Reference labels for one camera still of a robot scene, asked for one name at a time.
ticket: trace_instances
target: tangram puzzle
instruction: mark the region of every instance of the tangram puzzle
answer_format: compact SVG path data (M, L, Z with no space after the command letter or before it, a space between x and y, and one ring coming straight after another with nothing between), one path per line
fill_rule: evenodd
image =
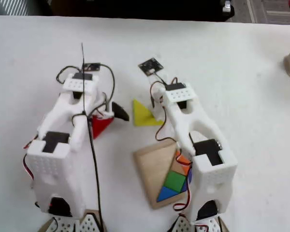
M179 193L187 191L187 178L191 182L192 170L188 166L181 165L176 161L176 157L179 155L179 151L174 156L172 166L165 178L164 184L160 190L160 194L157 198L157 202L164 201L170 197L173 197ZM189 163L189 160L184 156L180 156L179 161Z
M134 152L135 163L152 208L175 203L186 194L186 179L191 181L189 167L175 160L176 143L165 140ZM188 160L181 156L181 162Z

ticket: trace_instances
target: wooden board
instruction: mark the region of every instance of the wooden board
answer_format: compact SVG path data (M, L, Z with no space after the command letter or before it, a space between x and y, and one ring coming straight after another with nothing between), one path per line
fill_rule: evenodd
M166 140L134 153L135 163L153 209L177 202L185 196L185 193L180 193L164 201L157 202L161 187L171 167L175 151L176 143L172 140Z

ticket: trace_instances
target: green square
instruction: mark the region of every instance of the green square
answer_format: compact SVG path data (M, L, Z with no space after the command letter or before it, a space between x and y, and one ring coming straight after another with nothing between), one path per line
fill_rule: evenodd
M184 175L173 171L169 171L168 175L165 178L163 186L172 189L176 192L180 192L185 182L185 179L186 177Z

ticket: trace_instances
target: black object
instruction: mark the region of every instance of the black object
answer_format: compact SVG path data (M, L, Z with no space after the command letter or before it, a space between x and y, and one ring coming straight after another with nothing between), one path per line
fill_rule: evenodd
M100 71L101 64L100 63L85 63L84 71L85 72L96 72Z
M179 83L174 83L174 84L170 84L170 85L166 85L165 89L167 91L171 91L171 90L176 90L176 89L181 89L181 88L186 88L186 86L179 82ZM179 106L179 108L182 109L186 109L187 108L187 101L180 101L177 103L177 105Z
M196 156L206 154L213 166L222 164L222 160L218 154L221 147L215 139L193 143L193 147L195 149Z
M62 217L72 217L69 204L61 197L53 197L48 212Z
M76 72L74 74L74 76L72 77L72 79L79 79L79 80L85 79L86 81L91 81L92 80L92 74L84 73L84 76L83 76L82 72ZM79 100L81 98L82 94L83 94L83 91L81 91L81 92L73 91L74 99L78 99Z
M79 79L79 80L85 79L85 81L92 81L92 74L90 73L83 74L82 72L76 72L74 76L72 77L72 79Z
M186 86L185 86L183 83L181 83L181 82L179 82L179 83L174 83L174 84L170 84L170 85L166 85L166 86L165 86L165 89L166 89L167 91L176 90L176 89L181 89L181 88L186 88Z
M215 216L218 209L214 200L206 202L198 212L197 220Z
M43 138L43 140L46 141L43 152L53 153L57 143L68 143L69 136L68 133L49 131Z
M231 12L225 15L221 2L147 0L140 4L135 0L53 0L52 9L54 15L60 16L222 22L234 16L234 8L231 6Z
M145 73L146 76L150 76L163 69L163 66L156 61L155 58L149 59L142 64L139 64L139 68Z
M129 121L130 117L127 112L114 101L112 102L112 110L114 112L114 117L120 118L124 121Z

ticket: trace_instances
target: orange piece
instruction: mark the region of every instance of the orange piece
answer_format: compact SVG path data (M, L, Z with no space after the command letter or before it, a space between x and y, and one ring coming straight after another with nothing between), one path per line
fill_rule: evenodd
M179 158L178 158L178 161L180 162L184 162L184 163L190 163L190 161L184 157L183 155L181 155ZM181 165L182 166L182 169L184 170L184 173L185 175L188 175L188 172L189 172L189 166L185 166L185 165Z

